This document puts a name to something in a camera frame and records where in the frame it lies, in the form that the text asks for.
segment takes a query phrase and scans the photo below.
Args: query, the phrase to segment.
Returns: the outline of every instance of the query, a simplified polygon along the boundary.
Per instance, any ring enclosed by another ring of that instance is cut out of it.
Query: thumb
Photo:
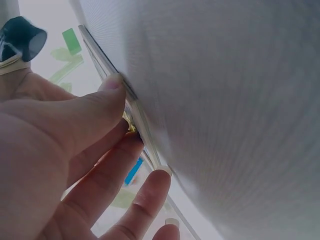
[[[98,92],[65,101],[20,99],[0,111],[36,127],[69,157],[80,153],[111,131],[121,120],[126,91],[120,74],[110,75]]]
[[[64,146],[71,143],[69,149],[73,149],[73,154],[80,153],[120,122],[125,101],[123,78],[117,73],[110,75],[95,93],[52,102],[56,104],[56,116],[60,120],[55,126],[60,129],[57,138],[61,139]]]

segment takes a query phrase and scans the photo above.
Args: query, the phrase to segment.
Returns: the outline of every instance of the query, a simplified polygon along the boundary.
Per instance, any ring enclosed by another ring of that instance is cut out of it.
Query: gray fabric
[[[318,1],[81,4],[160,155],[226,240],[320,238]]]

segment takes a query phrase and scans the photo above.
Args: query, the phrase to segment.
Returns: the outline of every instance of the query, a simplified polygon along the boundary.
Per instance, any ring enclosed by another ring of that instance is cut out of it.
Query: blue tape
[[[143,162],[144,162],[143,159],[141,157],[139,157],[139,159],[138,159],[138,161],[136,161],[136,164],[134,165],[134,167],[131,169],[131,171],[126,176],[126,178],[124,180],[124,184],[125,185],[129,185],[131,183],[131,181],[133,180],[133,178],[137,174],[137,172],[138,172],[138,170],[141,167]]]

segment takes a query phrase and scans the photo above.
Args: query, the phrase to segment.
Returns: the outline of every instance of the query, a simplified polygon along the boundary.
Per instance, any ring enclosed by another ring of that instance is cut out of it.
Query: green sticky note
[[[82,49],[73,28],[64,31],[62,36],[72,56],[81,52]]]

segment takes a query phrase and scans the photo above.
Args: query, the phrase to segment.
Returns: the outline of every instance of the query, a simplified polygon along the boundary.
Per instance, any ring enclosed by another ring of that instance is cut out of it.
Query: hand
[[[0,77],[0,239],[97,239],[91,227],[144,147],[122,119],[126,94],[120,75],[84,97],[29,69]],[[165,171],[153,171],[126,214],[99,239],[142,239],[170,182]],[[178,240],[179,230],[165,225],[153,239]]]

